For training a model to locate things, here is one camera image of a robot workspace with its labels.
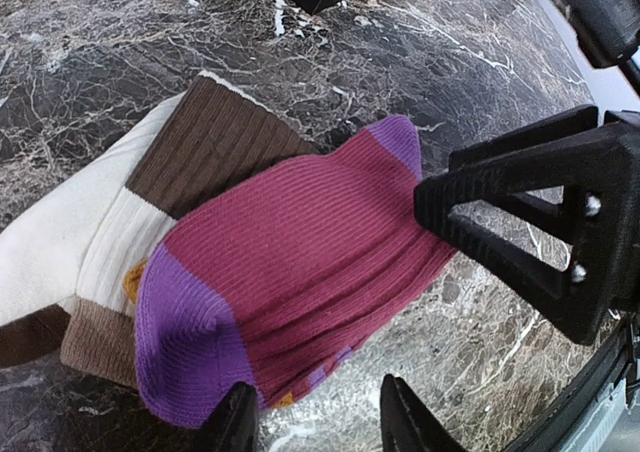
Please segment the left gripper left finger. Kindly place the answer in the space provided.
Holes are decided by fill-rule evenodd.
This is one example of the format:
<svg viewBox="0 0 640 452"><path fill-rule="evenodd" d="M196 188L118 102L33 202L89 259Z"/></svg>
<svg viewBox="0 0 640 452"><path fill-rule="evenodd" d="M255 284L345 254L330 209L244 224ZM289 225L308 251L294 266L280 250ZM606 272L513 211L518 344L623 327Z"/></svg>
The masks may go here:
<svg viewBox="0 0 640 452"><path fill-rule="evenodd" d="M258 394L245 382L235 383L196 431L197 452L253 452L259 430Z"/></svg>

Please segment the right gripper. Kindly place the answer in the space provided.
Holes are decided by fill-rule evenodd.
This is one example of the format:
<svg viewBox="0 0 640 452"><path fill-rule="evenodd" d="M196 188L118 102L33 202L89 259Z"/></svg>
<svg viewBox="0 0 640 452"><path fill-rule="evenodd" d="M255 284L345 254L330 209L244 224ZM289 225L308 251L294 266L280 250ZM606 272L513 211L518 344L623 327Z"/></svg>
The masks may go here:
<svg viewBox="0 0 640 452"><path fill-rule="evenodd" d="M639 0L551 0L595 68L619 66L639 47Z"/></svg>

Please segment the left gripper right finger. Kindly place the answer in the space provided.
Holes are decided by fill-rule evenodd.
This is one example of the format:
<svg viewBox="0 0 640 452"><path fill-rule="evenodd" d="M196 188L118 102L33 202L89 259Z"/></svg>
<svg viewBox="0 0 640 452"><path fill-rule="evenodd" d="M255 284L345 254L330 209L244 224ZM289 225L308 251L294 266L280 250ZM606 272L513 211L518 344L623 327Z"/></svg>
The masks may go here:
<svg viewBox="0 0 640 452"><path fill-rule="evenodd" d="M466 452L401 378L386 374L380 394L384 452Z"/></svg>

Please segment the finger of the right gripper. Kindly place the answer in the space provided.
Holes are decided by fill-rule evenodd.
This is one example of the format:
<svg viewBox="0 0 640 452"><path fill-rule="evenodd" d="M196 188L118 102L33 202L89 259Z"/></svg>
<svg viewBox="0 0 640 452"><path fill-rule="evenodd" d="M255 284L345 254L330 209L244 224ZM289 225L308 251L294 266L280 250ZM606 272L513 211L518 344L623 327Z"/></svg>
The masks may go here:
<svg viewBox="0 0 640 452"><path fill-rule="evenodd" d="M571 246L565 270L455 212L485 201ZM498 277L572 342L639 308L639 116L573 108L463 150L414 191L417 222Z"/></svg>

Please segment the magenta purple sock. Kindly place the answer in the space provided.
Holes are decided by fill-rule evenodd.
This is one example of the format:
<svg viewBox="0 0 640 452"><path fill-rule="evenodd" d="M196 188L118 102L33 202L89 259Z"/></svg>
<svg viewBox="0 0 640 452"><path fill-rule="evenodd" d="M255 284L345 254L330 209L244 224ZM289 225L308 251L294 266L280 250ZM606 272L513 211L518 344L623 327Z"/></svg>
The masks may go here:
<svg viewBox="0 0 640 452"><path fill-rule="evenodd" d="M283 161L183 217L137 292L150 411L197 428L238 382L293 403L418 298L454 249L421 228L417 131L395 115Z"/></svg>

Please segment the cream brown sock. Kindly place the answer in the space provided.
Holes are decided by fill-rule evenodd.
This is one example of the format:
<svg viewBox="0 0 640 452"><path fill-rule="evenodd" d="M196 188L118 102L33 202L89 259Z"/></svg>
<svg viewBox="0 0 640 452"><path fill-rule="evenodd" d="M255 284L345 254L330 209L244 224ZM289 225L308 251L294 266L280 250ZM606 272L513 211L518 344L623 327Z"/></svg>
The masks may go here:
<svg viewBox="0 0 640 452"><path fill-rule="evenodd" d="M58 351L66 366L134 386L126 289L160 240L207 200L312 150L266 106L199 73L2 231L2 366Z"/></svg>

